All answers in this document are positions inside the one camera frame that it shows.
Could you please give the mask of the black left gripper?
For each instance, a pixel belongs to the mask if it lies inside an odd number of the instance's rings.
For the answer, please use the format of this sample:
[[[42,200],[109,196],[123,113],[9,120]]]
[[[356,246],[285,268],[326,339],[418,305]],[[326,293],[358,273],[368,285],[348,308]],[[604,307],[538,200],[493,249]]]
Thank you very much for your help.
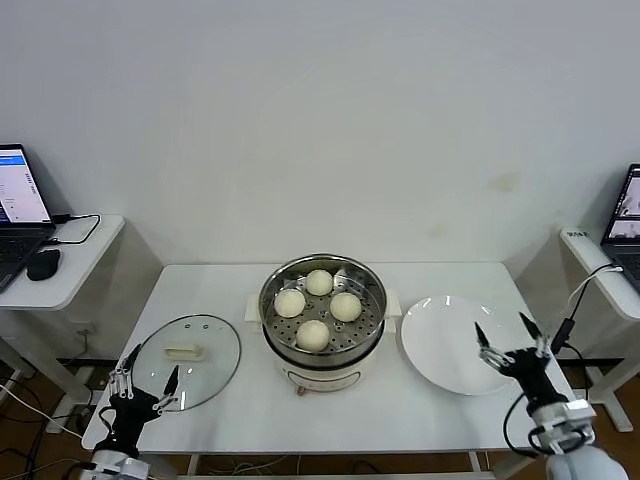
[[[162,388],[152,393],[133,391],[133,367],[142,348],[137,344],[109,374],[109,404],[98,411],[98,417],[108,430],[107,436],[94,447],[94,452],[110,450],[138,453],[139,438],[144,425],[156,420],[170,405],[178,401],[180,366],[175,365]]]

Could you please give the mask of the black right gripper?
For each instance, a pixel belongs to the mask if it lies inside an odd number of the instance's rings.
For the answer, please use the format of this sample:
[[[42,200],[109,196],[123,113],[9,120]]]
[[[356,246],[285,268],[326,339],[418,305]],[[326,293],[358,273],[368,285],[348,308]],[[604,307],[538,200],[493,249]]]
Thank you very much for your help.
[[[554,388],[546,373],[552,357],[548,338],[526,314],[520,312],[519,316],[534,346],[506,353],[499,351],[490,345],[482,327],[475,322],[480,359],[491,368],[504,368],[504,375],[517,381],[527,399],[528,408],[568,402],[568,398]]]

